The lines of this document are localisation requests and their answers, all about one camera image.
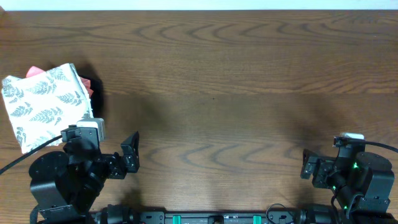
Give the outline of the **white fern print dress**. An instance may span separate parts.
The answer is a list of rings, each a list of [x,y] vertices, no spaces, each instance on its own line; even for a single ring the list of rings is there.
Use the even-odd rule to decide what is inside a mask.
[[[93,117],[89,92],[72,63],[30,78],[8,76],[1,93],[22,153]]]

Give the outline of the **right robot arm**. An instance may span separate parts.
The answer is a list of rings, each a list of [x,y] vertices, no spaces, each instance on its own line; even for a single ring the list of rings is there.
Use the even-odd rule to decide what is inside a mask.
[[[391,162],[372,152],[322,157],[303,151],[300,177],[332,191],[331,205],[308,205],[296,223],[397,223],[387,212],[395,175]]]

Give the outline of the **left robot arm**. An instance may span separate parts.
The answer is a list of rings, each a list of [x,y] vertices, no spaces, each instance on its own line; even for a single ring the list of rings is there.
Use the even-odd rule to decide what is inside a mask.
[[[103,154],[96,128],[62,131],[62,151],[44,154],[29,168],[30,191],[37,205],[30,222],[38,223],[134,223],[133,211],[124,205],[108,205],[99,212],[90,208],[107,179],[124,179],[139,169],[139,133],[121,143],[123,154]]]

